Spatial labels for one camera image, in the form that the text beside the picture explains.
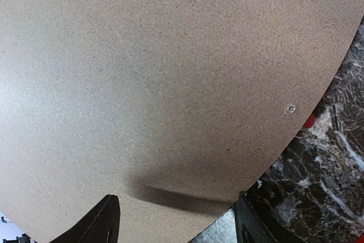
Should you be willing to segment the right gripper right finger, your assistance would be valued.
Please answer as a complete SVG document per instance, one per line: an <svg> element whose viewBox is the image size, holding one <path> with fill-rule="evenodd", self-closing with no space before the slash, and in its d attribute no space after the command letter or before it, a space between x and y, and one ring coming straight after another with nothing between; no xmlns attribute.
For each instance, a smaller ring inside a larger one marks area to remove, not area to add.
<svg viewBox="0 0 364 243"><path fill-rule="evenodd" d="M244 192L233 204L237 242L304 242L289 231L271 231L246 199Z"/></svg>

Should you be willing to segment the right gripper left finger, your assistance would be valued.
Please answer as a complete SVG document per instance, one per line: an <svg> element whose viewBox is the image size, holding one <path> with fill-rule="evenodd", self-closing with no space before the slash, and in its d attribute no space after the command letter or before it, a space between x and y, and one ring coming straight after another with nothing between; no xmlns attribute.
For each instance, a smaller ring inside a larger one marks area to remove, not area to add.
<svg viewBox="0 0 364 243"><path fill-rule="evenodd" d="M119 198L106 195L73 227L51 243L117 243L119 224Z"/></svg>

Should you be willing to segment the red wooden picture frame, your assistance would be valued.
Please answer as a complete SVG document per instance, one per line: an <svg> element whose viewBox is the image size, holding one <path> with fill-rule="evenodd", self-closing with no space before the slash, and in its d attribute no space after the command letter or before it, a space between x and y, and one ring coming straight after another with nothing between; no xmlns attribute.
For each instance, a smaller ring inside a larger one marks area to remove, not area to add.
<svg viewBox="0 0 364 243"><path fill-rule="evenodd" d="M316 120L315 115L311 114L308 117L308 119L306 120L306 122L304 123L303 128L305 128L305 129L311 128L315 124L315 120Z"/></svg>

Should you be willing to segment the brown backing board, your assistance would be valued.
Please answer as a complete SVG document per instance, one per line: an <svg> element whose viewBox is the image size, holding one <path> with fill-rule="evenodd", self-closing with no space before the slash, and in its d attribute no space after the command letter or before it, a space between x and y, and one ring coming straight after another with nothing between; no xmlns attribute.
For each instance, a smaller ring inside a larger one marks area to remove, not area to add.
<svg viewBox="0 0 364 243"><path fill-rule="evenodd" d="M1 212L39 242L105 195L186 242L324 95L363 0L1 0Z"/></svg>

